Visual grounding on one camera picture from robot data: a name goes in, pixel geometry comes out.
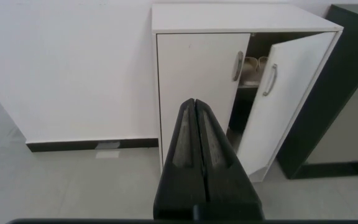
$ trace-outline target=cabinet handle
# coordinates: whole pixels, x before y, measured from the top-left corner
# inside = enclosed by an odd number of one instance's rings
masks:
[[[242,59],[244,58],[244,53],[242,53],[242,51],[240,50],[237,53],[237,70],[236,70],[236,74],[234,75],[233,81],[237,81],[239,79],[239,76],[241,74],[241,69],[242,69]]]
[[[273,80],[272,80],[271,84],[269,85],[267,91],[264,91],[264,94],[263,94],[264,96],[267,96],[272,91],[274,83],[276,83],[276,79],[277,79],[277,64],[273,64],[272,70],[273,70]]]

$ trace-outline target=open cabinet door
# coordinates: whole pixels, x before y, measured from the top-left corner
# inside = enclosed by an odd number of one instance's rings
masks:
[[[257,179],[263,179],[334,35],[335,32],[312,35],[275,44],[270,49],[237,153],[248,175],[258,172]]]

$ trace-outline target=white wall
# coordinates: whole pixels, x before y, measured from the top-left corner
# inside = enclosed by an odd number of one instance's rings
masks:
[[[153,2],[0,0],[0,102],[27,142],[158,136]],[[322,16],[358,0],[291,2]]]

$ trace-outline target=white cabinet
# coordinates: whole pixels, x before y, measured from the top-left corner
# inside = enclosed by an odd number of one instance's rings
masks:
[[[237,156],[261,181],[341,34],[287,4],[155,4],[153,42],[161,164],[180,105],[209,104],[223,130],[245,56],[268,56]]]
[[[189,98],[203,99],[214,111],[223,130],[227,129],[239,83],[239,79],[234,80],[234,76],[238,64],[241,68],[249,36],[157,36],[163,160],[167,156],[179,107]]]

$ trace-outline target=cabinet shelf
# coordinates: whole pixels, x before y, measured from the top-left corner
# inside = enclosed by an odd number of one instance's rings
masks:
[[[258,88],[259,87],[259,84],[258,85],[239,85],[239,89],[240,88]]]

